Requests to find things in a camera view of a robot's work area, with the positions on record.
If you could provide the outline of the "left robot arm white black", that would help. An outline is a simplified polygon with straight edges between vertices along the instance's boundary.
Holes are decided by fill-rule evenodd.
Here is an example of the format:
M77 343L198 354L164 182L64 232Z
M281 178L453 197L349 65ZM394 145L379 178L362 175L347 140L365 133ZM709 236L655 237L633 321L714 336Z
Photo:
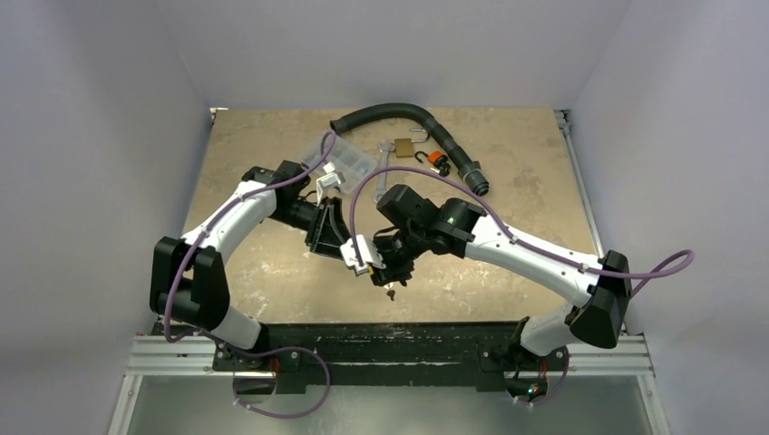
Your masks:
M153 251L150 309L236 346L235 358L247 370L265 367L270 346L259 336L266 327L230 302L225 265L246 236L271 218L305 232L314 254L341 258L350 239L341 198L312 203L302 196L310 178L303 167L284 160L277 169L253 167L217 211L181 238L163 237Z

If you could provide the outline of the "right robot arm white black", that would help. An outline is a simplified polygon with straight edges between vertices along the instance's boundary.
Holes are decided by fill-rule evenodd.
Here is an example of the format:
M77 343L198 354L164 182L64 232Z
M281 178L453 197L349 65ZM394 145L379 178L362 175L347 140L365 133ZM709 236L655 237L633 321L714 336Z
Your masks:
M402 184L390 188L376 208L396 230L374 239L383 260L375 272L380 284L405 283L414 260L431 252L498 266L565 300L561 308L523 321L509 345L516 366L530 369L571 343L602 349L618 345L630 299L630 283L622 276L628 271L624 255L609 251L598 257L515 234L476 204L449 198L437 207Z

